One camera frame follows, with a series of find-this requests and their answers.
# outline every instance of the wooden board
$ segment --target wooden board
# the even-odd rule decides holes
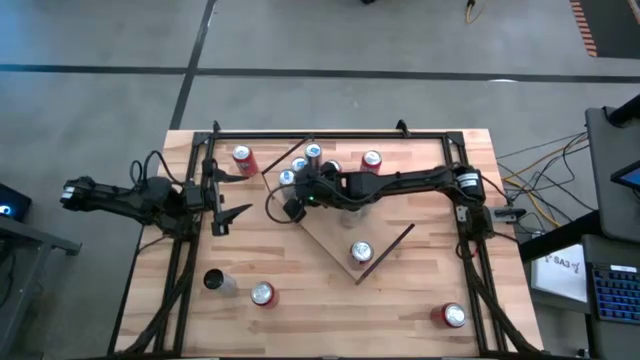
[[[291,164],[296,156],[301,156],[304,146],[299,151],[294,152],[283,160],[283,166]],[[278,173],[270,171],[265,175],[265,181],[270,189],[279,186]],[[287,215],[279,208],[284,205],[285,200],[281,192],[274,194],[274,201],[270,206],[270,211],[278,213],[278,219],[287,219]],[[398,238],[396,231],[391,228],[379,213],[367,213],[361,216],[354,226],[347,228],[342,225],[340,217],[344,210],[324,207],[306,208],[307,215],[299,222],[309,235],[322,246],[340,266],[353,277],[357,284],[363,273],[386,251],[389,246]],[[351,245],[356,241],[366,241],[373,248],[371,261],[361,269],[354,269],[350,265],[349,256]]]
[[[472,165],[500,183],[487,130],[464,130]],[[164,154],[171,171],[183,178],[193,132],[170,131]],[[369,149],[383,157],[381,173],[415,171],[443,164],[441,145],[434,140],[319,141],[325,158],[338,160],[346,171],[356,170]],[[238,170],[230,152],[240,142],[216,143],[220,168]],[[242,142],[267,166],[296,141]],[[288,167],[281,163],[273,174]],[[491,187],[487,205],[504,205]],[[184,355],[219,356],[473,356],[478,354],[472,321],[460,329],[440,330],[429,311],[445,302],[458,302],[470,316],[461,261],[455,256],[457,231],[451,202],[441,194],[421,193],[382,199],[372,214],[400,234],[416,227],[360,286],[299,225],[280,225],[264,212],[266,190],[261,178],[221,184],[224,208],[253,203],[225,237],[211,236],[211,213],[204,215],[198,250]],[[512,233],[504,224],[496,230]],[[145,230],[142,244],[158,237]],[[519,331],[538,348],[542,342],[516,244],[503,238],[487,242],[500,305]],[[131,344],[158,309],[166,276],[170,241],[147,248],[134,269],[116,349]],[[204,273],[220,268],[239,286],[237,297],[222,297],[202,284]],[[271,282],[280,291],[272,310],[251,303],[250,289]],[[483,318],[491,348],[495,341],[488,311]],[[173,340],[175,313],[167,344]]]

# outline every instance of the orange striped tape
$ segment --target orange striped tape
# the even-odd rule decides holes
[[[578,24],[578,30],[580,30],[580,36],[582,36],[582,42],[584,43],[584,48],[587,50],[587,54],[589,56],[597,57],[598,49],[596,48],[596,43],[593,41],[593,37],[591,36],[591,30],[589,29],[587,18],[584,16],[582,5],[580,5],[579,1],[571,1],[570,4],[571,4],[571,10],[573,10],[573,15],[576,18],[576,23]]]

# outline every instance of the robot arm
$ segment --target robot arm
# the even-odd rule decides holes
[[[456,206],[466,208],[466,228],[462,230],[467,236],[485,239],[493,235],[491,215],[484,206],[482,174],[471,166],[454,164],[380,176],[370,172],[340,173],[326,163],[319,171],[306,166],[296,174],[295,184],[296,198],[284,206],[295,221],[304,217],[304,206],[357,211],[385,196],[437,191]]]

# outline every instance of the soda can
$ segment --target soda can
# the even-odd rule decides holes
[[[380,172],[380,166],[382,166],[382,156],[380,156],[379,152],[369,150],[362,155],[360,171],[368,171],[377,174]]]
[[[307,145],[304,149],[304,157],[312,168],[319,170],[322,165],[322,147],[316,143]]]
[[[226,296],[233,296],[238,292],[236,281],[220,269],[211,269],[204,274],[204,286],[209,290],[216,290]]]
[[[306,165],[307,165],[307,159],[303,158],[302,156],[299,156],[293,159],[293,161],[291,162],[291,170],[297,173],[300,170],[302,170]]]
[[[356,225],[358,225],[361,218],[362,218],[362,211],[360,210],[351,211],[351,210],[345,209],[345,210],[342,210],[342,212],[340,213],[340,223],[342,224],[342,226],[346,227],[347,229],[351,229]]]
[[[329,164],[333,164],[333,166],[336,167],[336,170],[338,170],[338,172],[342,171],[342,166],[340,166],[340,163],[335,161],[335,160],[329,160],[327,161]]]
[[[278,291],[266,281],[259,282],[251,289],[251,301],[265,309],[273,309],[279,300]]]
[[[258,163],[253,151],[246,145],[238,145],[233,149],[233,160],[243,176],[251,177],[258,173]]]
[[[460,304],[446,303],[431,310],[431,320],[439,328],[459,328],[467,322]]]
[[[366,241],[356,241],[349,251],[349,265],[353,270],[363,270],[373,258],[373,248]]]
[[[293,170],[282,170],[280,172],[280,176],[278,176],[278,183],[280,185],[292,185],[295,184],[296,174]],[[287,186],[282,188],[282,196],[284,196],[285,200],[290,200],[296,197],[296,187],[295,186]]]

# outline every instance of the computer monitor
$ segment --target computer monitor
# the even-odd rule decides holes
[[[640,191],[640,161],[613,173],[611,181]]]
[[[0,184],[0,216],[23,221],[30,205],[29,197]]]

